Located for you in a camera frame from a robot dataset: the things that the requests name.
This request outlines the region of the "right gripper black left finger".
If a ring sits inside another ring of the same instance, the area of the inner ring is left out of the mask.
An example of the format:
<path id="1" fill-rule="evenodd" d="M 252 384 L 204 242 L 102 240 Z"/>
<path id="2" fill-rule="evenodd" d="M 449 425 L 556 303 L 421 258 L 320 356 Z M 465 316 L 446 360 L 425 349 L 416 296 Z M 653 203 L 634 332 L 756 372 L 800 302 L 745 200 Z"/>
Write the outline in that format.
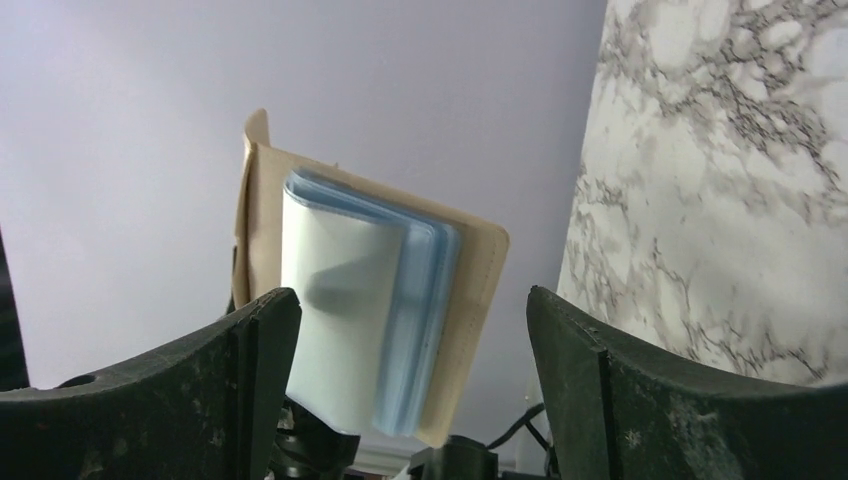
<path id="1" fill-rule="evenodd" d="M 301 319 L 276 288 L 50 390 L 1 396 L 5 479 L 261 479 Z"/>

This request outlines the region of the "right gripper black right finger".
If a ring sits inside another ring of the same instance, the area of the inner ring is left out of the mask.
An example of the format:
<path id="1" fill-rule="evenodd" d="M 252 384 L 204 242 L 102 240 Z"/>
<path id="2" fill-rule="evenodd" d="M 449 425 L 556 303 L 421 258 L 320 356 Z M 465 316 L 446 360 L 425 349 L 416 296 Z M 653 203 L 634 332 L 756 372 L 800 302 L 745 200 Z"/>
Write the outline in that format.
<path id="1" fill-rule="evenodd" d="M 565 479 L 843 479 L 847 389 L 696 363 L 533 287 L 526 318 Z"/>

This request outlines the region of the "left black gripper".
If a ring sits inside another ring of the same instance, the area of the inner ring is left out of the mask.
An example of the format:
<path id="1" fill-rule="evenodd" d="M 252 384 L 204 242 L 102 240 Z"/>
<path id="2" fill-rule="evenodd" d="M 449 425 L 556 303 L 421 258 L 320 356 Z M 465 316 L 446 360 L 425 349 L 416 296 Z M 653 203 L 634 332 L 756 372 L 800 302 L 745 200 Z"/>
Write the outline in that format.
<path id="1" fill-rule="evenodd" d="M 268 466 L 270 479 L 377 479 L 353 468 L 360 438 L 332 430 L 297 403 L 284 402 Z M 497 455 L 457 435 L 412 455 L 395 479 L 495 479 Z"/>

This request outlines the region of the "beige leather card holder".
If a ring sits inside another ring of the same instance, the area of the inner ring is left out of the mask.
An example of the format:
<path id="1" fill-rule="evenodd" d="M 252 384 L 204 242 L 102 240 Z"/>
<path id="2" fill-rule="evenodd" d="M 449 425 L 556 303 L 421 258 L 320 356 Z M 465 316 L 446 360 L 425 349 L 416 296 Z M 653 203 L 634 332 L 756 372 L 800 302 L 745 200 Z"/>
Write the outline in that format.
<path id="1" fill-rule="evenodd" d="M 358 193 L 385 200 L 454 226 L 462 244 L 432 377 L 417 430 L 410 436 L 431 447 L 449 435 L 459 399 L 505 263 L 510 240 L 490 221 L 415 196 L 339 167 L 274 148 L 268 116 L 251 114 L 244 125 L 245 160 L 235 221 L 232 300 L 241 307 L 281 285 L 282 189 L 305 169 Z"/>

